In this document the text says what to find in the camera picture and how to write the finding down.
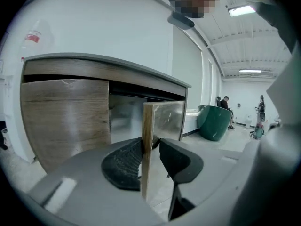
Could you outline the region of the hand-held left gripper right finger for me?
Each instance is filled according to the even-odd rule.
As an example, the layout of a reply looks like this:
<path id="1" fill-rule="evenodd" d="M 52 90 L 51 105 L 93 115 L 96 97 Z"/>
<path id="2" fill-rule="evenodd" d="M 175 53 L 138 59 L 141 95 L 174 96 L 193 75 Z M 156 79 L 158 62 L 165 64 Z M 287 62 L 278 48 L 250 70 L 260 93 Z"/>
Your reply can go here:
<path id="1" fill-rule="evenodd" d="M 172 221 L 205 202 L 224 183 L 241 152 L 189 145 L 162 138 L 160 160 L 174 182 L 168 213 Z"/>

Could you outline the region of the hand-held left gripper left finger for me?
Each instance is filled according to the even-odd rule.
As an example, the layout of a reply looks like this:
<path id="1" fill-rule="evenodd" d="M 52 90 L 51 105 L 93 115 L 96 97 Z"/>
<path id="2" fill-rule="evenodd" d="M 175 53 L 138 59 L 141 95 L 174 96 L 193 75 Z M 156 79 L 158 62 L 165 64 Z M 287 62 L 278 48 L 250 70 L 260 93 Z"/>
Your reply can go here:
<path id="1" fill-rule="evenodd" d="M 31 212 L 47 226 L 160 226 L 142 198 L 140 138 L 79 153 L 27 194 Z"/>

